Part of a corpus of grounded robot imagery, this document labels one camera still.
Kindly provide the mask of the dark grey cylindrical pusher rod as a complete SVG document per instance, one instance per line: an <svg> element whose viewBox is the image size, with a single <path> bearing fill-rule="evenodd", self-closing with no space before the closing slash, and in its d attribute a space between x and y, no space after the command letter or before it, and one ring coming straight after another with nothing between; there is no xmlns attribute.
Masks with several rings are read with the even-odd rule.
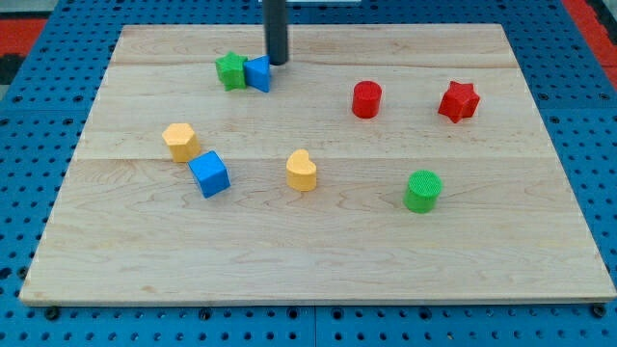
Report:
<svg viewBox="0 0 617 347"><path fill-rule="evenodd" d="M262 12L265 47L270 64L285 65L289 59L286 1L263 0Z"/></svg>

